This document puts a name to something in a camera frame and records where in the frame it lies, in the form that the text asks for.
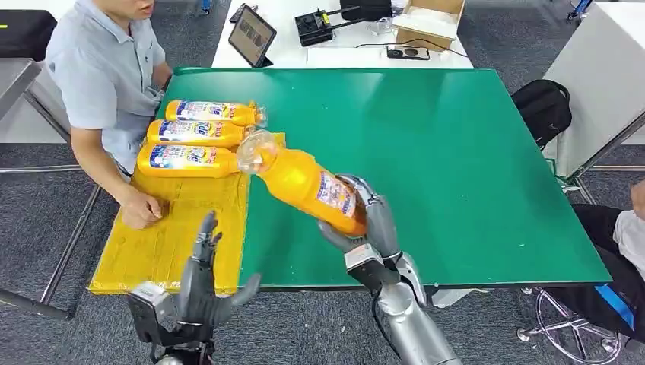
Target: light blue shirt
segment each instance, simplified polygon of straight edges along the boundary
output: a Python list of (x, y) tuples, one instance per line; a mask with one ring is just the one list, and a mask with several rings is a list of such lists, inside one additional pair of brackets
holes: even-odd
[(102, 129), (103, 148), (128, 172), (162, 94), (152, 68), (165, 61), (150, 20), (130, 22), (129, 36), (91, 0), (60, 20), (45, 62), (62, 92), (71, 125)]

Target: green tabletop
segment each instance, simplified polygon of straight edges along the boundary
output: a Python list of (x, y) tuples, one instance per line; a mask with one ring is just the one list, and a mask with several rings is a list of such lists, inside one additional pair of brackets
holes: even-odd
[[(289, 148), (365, 178), (425, 284), (611, 280), (495, 71), (180, 69), (172, 99), (255, 100)], [(357, 285), (314, 218), (250, 190), (240, 284)]]

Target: black router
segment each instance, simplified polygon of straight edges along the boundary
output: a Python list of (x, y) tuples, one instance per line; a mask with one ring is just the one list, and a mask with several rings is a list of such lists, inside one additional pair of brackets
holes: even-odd
[(312, 44), (326, 42), (332, 40), (334, 37), (333, 30), (340, 27), (347, 27), (348, 25), (366, 21), (365, 17), (348, 21), (339, 25), (331, 25), (329, 23), (329, 15), (340, 14), (346, 11), (353, 11), (360, 9), (360, 6), (352, 6), (340, 10), (330, 11), (329, 13), (318, 9), (313, 13), (301, 15), (296, 17), (296, 27), (298, 28), (298, 36), (300, 37), (300, 44), (302, 46), (311, 46)]

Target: yellow foam pad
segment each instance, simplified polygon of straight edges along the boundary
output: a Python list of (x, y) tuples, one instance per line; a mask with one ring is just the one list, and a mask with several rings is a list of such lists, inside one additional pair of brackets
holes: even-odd
[[(275, 136), (284, 145), (284, 134)], [(164, 217), (144, 230), (133, 230), (122, 222), (119, 211), (87, 289), (94, 294), (125, 294), (143, 281), (152, 281), (171, 293), (178, 292), (199, 225), (215, 210), (216, 231), (223, 233), (214, 263), (215, 291), (234, 293), (240, 276), (249, 182), (243, 173), (220, 179), (159, 178), (136, 170), (132, 185), (163, 200)]]

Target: robotic hand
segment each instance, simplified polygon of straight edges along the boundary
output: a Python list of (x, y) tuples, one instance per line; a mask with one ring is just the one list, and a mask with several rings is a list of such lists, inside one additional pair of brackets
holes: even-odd
[[(367, 233), (347, 237), (323, 221), (318, 222), (318, 227), (345, 254), (349, 275), (376, 293), (375, 299), (389, 321), (392, 349), (405, 365), (461, 365), (442, 331), (421, 309), (427, 305), (425, 289), (412, 257), (399, 247), (387, 200), (359, 177), (337, 177), (353, 188), (362, 201)], [(380, 327), (374, 305), (373, 314)]]
[[(184, 266), (179, 293), (179, 320), (167, 331), (159, 321), (173, 312), (170, 295), (150, 281), (128, 294), (128, 305), (139, 339), (151, 342), (151, 359), (157, 365), (212, 364), (213, 329), (227, 321), (233, 310), (249, 302), (259, 289), (260, 275), (254, 274), (233, 296), (214, 292), (213, 264), (222, 233), (213, 236), (218, 222), (214, 212), (203, 220), (192, 255)], [(161, 358), (157, 346), (164, 348)]]

